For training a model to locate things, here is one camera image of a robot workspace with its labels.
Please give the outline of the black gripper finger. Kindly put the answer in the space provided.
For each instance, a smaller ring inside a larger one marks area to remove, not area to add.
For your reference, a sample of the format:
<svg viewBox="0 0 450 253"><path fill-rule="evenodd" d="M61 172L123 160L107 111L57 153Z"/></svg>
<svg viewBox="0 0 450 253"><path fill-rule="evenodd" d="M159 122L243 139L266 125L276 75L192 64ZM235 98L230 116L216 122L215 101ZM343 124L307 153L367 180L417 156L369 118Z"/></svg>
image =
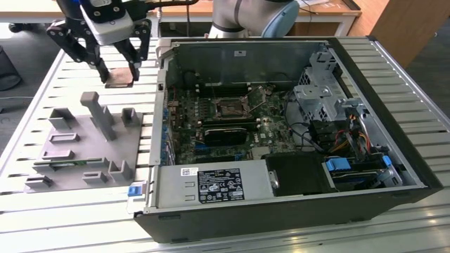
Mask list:
<svg viewBox="0 0 450 253"><path fill-rule="evenodd" d="M72 60L77 63L85 62L97 71L101 83L105 83L109 71L100 57L100 46L85 21L55 21L45 32Z"/></svg>
<svg viewBox="0 0 450 253"><path fill-rule="evenodd" d="M128 62L128 68L132 75L132 80L139 80L139 68L142 62L148 59L148 48L150 48L150 39L151 39L151 21L146 18L143 19L134 28L131 33L132 37L136 37L140 40L139 48L135 49L131 40L127 38L116 43L113 43L115 48L124 56Z"/></svg>

